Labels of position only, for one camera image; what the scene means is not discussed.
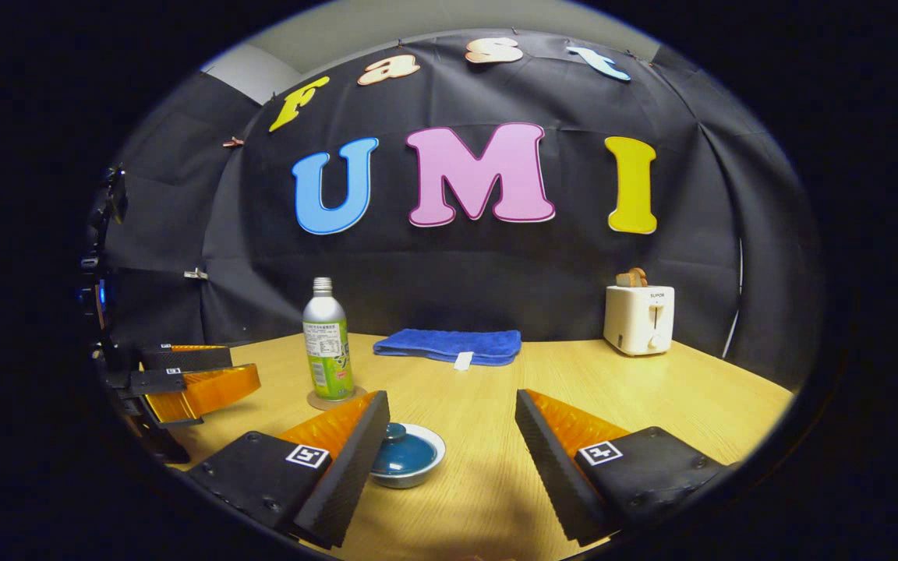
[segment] black cloth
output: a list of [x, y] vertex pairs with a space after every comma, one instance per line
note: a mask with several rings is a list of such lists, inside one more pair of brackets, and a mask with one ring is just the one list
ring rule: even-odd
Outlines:
[[107, 286], [115, 340], [202, 344], [203, 235], [221, 172], [259, 111], [257, 102], [213, 76], [197, 73], [171, 92], [115, 155], [127, 174], [124, 223], [111, 221], [106, 252], [115, 268]]
[[[139, 182], [128, 223], [147, 226], [133, 223], [136, 238], [119, 238], [114, 228], [121, 263], [179, 276], [198, 266], [209, 274], [184, 283], [196, 287], [189, 302], [199, 302], [197, 315], [186, 319], [168, 310], [164, 317], [177, 317], [175, 331], [167, 319], [154, 320], [168, 327], [163, 338], [196, 342], [202, 333], [204, 342], [234, 342], [299, 333], [311, 280], [328, 276], [356, 333], [520, 330], [526, 341], [588, 340], [601, 337], [603, 288], [617, 273], [640, 266], [652, 284], [676, 288], [674, 340], [723, 355], [735, 319], [727, 359], [798, 386], [816, 352], [821, 267], [804, 192], [758, 120], [667, 49], [651, 64], [599, 45], [523, 32], [514, 36], [525, 53], [519, 61], [464, 60], [468, 42], [492, 36], [513, 35], [464, 31], [335, 66], [321, 73], [327, 85], [277, 131], [268, 128], [289, 92], [254, 114], [240, 149], [221, 148], [231, 135], [227, 128], [204, 137], [185, 118], [158, 125], [175, 131], [163, 132], [170, 155], [161, 156], [160, 146], [149, 153], [149, 180], [165, 181], [185, 168], [203, 188], [163, 191]], [[567, 46], [609, 57], [631, 82], [602, 75]], [[415, 56], [421, 69], [356, 84], [368, 64], [401, 54]], [[242, 113], [224, 123], [238, 130]], [[495, 128], [509, 122], [545, 129], [539, 162], [556, 216], [511, 224], [485, 212], [471, 221], [446, 189], [456, 219], [437, 228], [412, 226], [418, 163], [406, 137], [449, 127], [479, 156]], [[617, 233], [606, 222], [617, 195], [616, 161], [603, 145], [612, 136], [656, 150], [658, 228], [651, 235]], [[379, 140], [371, 153], [367, 212], [339, 234], [307, 233], [296, 221], [293, 164], [329, 153], [322, 203], [340, 205], [346, 174], [338, 150], [365, 137]], [[143, 152], [136, 153], [140, 162]], [[488, 205], [499, 196], [500, 184]], [[169, 217], [174, 209], [181, 216]], [[132, 219], [134, 213], [140, 214]], [[154, 338], [157, 331], [140, 327], [133, 334]]]

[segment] blue letter u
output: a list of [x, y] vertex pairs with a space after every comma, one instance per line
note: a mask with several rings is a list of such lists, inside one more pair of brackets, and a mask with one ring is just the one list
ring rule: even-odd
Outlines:
[[361, 219], [369, 206], [369, 153], [380, 141], [357, 139], [346, 143], [338, 155], [348, 163], [348, 196], [341, 206], [325, 209], [321, 203], [321, 170], [327, 164], [327, 152], [313, 153], [293, 164], [296, 178], [296, 221], [310, 234], [337, 234]]

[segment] yellow letter f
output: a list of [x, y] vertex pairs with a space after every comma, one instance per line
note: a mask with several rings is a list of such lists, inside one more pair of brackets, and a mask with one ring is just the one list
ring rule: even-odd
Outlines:
[[293, 118], [296, 118], [296, 116], [299, 115], [299, 113], [296, 113], [296, 108], [307, 105], [310, 98], [314, 97], [314, 88], [320, 88], [324, 84], [327, 84], [328, 80], [329, 78], [327, 76], [315, 79], [315, 81], [286, 96], [284, 103], [282, 103], [282, 109], [279, 110], [279, 116], [275, 118], [275, 123], [272, 123], [272, 126], [268, 128], [268, 132], [277, 130], [282, 125], [292, 121]]

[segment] letter a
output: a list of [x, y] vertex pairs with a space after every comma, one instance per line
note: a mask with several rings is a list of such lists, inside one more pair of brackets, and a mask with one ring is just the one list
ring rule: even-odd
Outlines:
[[421, 68], [414, 64], [413, 55], [397, 55], [381, 61], [376, 61], [366, 67], [366, 73], [357, 79], [356, 84], [368, 86], [382, 82], [387, 78], [400, 78], [408, 74], [414, 74]]

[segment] folded towel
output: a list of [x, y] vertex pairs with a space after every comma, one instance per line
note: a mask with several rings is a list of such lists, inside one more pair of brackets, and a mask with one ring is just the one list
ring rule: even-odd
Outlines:
[[521, 348], [517, 330], [492, 333], [467, 331], [400, 330], [373, 345], [377, 355], [427, 356], [455, 362], [460, 352], [473, 351], [474, 365], [502, 366], [514, 360]]

